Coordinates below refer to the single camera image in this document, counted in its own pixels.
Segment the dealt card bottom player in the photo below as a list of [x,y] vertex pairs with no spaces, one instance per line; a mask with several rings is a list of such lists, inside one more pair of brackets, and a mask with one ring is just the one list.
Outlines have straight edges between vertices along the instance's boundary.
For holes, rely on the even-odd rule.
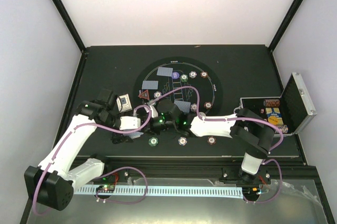
[[191,103],[183,100],[175,100],[174,104],[182,111],[183,113],[189,113],[191,108]]

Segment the dealt card player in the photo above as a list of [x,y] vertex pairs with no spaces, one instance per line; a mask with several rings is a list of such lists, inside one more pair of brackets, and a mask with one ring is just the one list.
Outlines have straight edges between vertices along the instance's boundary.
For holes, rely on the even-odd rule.
[[170,67],[159,67],[157,69],[157,76],[171,77],[173,73],[173,68]]
[[174,104],[182,111],[183,113],[189,113],[191,108],[191,103],[183,100],[175,100]]
[[142,82],[142,89],[157,90],[158,81],[157,80],[144,80]]

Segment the green chip stack source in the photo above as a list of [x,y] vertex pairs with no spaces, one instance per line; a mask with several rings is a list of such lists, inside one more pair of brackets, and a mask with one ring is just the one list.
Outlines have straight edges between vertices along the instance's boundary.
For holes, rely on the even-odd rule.
[[157,144],[158,144],[158,139],[156,137],[151,137],[149,140],[148,140],[148,144],[151,146],[151,147],[155,147]]

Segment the red triangular button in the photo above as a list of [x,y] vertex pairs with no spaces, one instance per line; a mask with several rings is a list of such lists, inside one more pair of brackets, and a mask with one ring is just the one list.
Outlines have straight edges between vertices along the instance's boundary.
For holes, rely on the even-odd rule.
[[142,93],[140,93],[138,95],[138,98],[145,99],[145,100],[150,100],[149,91],[148,90],[143,91]]

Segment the brown chips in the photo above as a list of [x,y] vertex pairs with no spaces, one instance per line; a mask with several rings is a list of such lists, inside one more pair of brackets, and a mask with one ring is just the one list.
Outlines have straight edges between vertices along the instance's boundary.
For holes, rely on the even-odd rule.
[[211,109],[211,108],[212,108],[212,103],[211,103],[211,102],[206,102],[206,103],[204,104],[204,108],[206,108],[206,109]]
[[208,77],[208,73],[207,72],[201,72],[201,77],[202,78],[207,78]]

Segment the purple round button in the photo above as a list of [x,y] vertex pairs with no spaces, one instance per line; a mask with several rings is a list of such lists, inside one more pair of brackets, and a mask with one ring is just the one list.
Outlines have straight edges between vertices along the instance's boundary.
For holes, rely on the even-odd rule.
[[172,79],[179,79],[180,78],[180,73],[179,72],[172,72],[171,77],[172,77]]

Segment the green chips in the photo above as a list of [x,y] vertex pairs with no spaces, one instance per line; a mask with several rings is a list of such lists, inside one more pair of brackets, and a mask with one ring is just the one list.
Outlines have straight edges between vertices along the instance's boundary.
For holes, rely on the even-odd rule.
[[183,74],[181,75],[180,79],[181,79],[181,82],[186,83],[188,81],[188,75]]

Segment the dealt card top player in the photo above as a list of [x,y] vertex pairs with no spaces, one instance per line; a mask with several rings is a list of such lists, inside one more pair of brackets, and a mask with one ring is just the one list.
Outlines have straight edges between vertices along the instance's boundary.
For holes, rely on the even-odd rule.
[[157,69],[157,76],[171,77],[173,73],[173,68],[170,67],[159,67]]

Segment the brown orange chip stack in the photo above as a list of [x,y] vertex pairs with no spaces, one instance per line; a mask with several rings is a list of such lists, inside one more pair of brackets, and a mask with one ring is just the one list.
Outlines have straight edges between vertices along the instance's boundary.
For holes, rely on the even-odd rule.
[[208,144],[214,145],[216,143],[216,138],[213,136],[209,136],[207,139]]

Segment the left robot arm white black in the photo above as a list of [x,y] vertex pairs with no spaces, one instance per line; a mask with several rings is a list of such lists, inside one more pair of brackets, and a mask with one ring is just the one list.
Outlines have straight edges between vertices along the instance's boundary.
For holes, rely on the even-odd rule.
[[112,178],[113,168],[97,158],[89,158],[74,169],[71,165],[98,127],[119,129],[118,114],[131,109],[127,94],[117,96],[107,89],[103,89],[97,99],[80,103],[52,151],[38,166],[29,166],[24,173],[34,213],[38,213],[39,203],[61,211],[68,206],[73,194],[92,179],[108,181]]

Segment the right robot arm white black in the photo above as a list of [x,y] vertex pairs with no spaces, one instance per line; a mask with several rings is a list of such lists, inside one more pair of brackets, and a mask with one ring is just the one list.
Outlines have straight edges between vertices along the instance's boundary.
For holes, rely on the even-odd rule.
[[184,113],[169,100],[158,103],[154,117],[146,123],[142,132],[159,135],[174,131],[188,137],[226,137],[238,140],[244,147],[244,157],[239,178],[251,184],[259,176],[259,168],[272,150],[275,126],[242,108],[229,116],[206,116],[203,113]]

